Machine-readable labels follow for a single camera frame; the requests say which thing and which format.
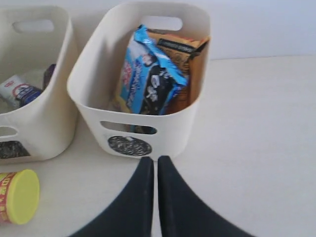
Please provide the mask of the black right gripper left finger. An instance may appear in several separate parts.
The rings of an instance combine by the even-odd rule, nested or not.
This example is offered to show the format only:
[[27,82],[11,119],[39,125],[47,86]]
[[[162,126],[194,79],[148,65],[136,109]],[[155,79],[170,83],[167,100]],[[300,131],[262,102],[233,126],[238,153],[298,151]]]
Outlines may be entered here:
[[154,204],[154,163],[140,159],[130,180],[96,218],[73,237],[150,237]]

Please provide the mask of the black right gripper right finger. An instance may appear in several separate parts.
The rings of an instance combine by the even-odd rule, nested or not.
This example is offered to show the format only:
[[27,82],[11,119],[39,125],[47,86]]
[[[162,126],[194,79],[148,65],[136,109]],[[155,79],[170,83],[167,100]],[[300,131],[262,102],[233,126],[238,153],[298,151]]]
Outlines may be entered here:
[[206,205],[169,156],[158,158],[158,208],[163,237],[250,237]]

